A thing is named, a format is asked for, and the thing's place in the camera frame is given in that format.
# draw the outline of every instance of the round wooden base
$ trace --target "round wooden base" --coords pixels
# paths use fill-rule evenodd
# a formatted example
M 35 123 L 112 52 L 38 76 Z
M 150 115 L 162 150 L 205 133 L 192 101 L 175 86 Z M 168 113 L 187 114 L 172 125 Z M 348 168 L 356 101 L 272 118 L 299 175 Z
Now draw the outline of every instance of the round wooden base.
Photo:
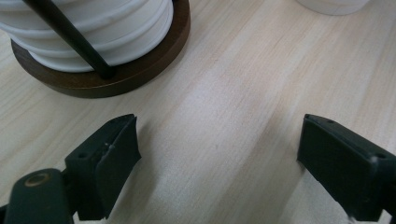
M 23 69 L 50 88 L 64 94 L 100 98 L 132 91 L 158 76 L 181 52 L 190 32 L 188 0 L 174 0 L 174 17 L 166 37 L 143 57 L 116 66 L 117 74 L 101 79 L 97 73 L 65 73 L 38 63 L 26 49 L 11 41 L 12 49 Z

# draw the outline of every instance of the white container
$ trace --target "white container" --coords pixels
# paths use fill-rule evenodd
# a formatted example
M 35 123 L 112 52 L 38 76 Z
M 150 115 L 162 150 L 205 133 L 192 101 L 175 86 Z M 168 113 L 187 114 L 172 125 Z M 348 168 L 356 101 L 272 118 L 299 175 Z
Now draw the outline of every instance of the white container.
M 53 2 L 112 66 L 154 49 L 166 36 L 173 18 L 172 0 Z M 22 1 L 0 0 L 0 29 L 49 68 L 64 72 L 92 70 Z
M 316 12 L 342 16 L 363 8 L 369 0 L 297 0 L 303 6 Z

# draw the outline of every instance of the light wood tabletop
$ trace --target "light wood tabletop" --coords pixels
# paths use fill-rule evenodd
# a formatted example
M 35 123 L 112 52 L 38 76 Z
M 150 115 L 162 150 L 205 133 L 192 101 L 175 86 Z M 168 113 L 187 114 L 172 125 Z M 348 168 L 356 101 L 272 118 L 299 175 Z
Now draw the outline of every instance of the light wood tabletop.
M 142 159 L 110 218 L 88 223 L 348 223 L 296 161 L 303 118 L 334 119 L 396 153 L 396 1 L 347 16 L 294 0 L 190 4 L 171 65 L 104 99 L 43 85 L 0 32 L 0 204 L 20 177 L 64 169 L 105 122 L 133 113 Z

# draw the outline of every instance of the black rod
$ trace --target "black rod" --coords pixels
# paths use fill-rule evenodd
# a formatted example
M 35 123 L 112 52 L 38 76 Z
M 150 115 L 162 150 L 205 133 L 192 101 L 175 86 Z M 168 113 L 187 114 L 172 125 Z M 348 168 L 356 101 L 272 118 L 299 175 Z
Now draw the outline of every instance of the black rod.
M 62 11 L 50 0 L 23 0 L 64 41 L 67 42 L 101 78 L 111 78 L 115 68 L 110 67 Z

